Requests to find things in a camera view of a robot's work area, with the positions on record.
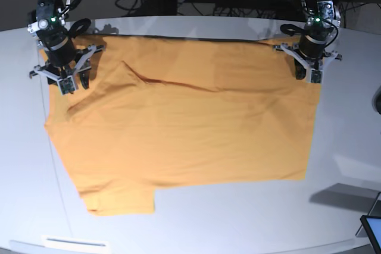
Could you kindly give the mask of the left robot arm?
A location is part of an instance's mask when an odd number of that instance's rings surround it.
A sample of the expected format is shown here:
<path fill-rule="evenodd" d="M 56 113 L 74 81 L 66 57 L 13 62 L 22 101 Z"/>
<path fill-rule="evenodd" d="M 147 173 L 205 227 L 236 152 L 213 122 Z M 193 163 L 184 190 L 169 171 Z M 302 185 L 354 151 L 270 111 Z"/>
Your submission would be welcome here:
<path fill-rule="evenodd" d="M 341 15 L 333 0 L 295 1 L 298 1 L 300 10 L 305 15 L 304 27 L 283 24 L 280 30 L 289 36 L 299 36 L 299 42 L 273 45 L 273 49 L 294 59 L 297 80 L 321 84 L 324 68 L 333 60 L 342 59 L 338 52 L 326 51 L 339 36 Z"/>

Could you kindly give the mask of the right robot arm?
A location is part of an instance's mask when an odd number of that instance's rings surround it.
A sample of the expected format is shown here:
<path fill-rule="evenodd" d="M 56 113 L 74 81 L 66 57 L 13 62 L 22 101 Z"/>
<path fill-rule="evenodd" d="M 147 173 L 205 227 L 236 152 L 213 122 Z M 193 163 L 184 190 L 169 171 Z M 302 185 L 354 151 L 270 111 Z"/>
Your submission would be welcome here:
<path fill-rule="evenodd" d="M 27 31 L 36 39 L 38 48 L 47 56 L 44 65 L 37 65 L 29 77 L 40 75 L 49 84 L 59 88 L 62 95 L 74 93 L 78 81 L 84 89 L 89 88 L 90 58 L 105 49 L 103 45 L 90 45 L 78 49 L 73 39 L 90 27 L 91 21 L 83 18 L 69 29 L 65 27 L 67 14 L 76 9 L 82 0 L 38 0 L 36 9 L 29 13 Z"/>

